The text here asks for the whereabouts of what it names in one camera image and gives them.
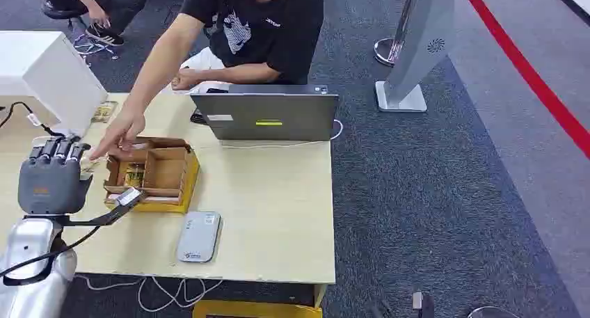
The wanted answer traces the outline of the person's right hand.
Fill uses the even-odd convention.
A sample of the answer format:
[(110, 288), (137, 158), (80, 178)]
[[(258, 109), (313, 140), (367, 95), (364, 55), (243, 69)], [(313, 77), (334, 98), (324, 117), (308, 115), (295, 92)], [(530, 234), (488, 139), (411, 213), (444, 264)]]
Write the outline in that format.
[(107, 127), (99, 144), (92, 149), (90, 159), (105, 155), (125, 156), (131, 152), (136, 137), (145, 129), (145, 116), (141, 112), (121, 111)]

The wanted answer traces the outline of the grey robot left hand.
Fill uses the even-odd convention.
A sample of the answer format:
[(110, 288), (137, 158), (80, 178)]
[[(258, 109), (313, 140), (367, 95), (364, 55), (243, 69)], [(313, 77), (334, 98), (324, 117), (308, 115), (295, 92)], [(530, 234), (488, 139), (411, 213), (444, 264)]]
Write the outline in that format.
[(33, 144), (19, 172), (17, 200), (29, 215), (75, 214), (86, 202), (91, 174), (81, 173), (90, 145), (52, 137)]

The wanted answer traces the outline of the person's left hand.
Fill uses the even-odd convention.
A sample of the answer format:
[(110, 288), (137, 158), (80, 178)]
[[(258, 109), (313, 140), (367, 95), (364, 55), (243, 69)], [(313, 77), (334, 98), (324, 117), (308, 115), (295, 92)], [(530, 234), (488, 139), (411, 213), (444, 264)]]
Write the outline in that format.
[(191, 90), (202, 82), (200, 72), (191, 68), (182, 68), (173, 77), (170, 87), (173, 90)]

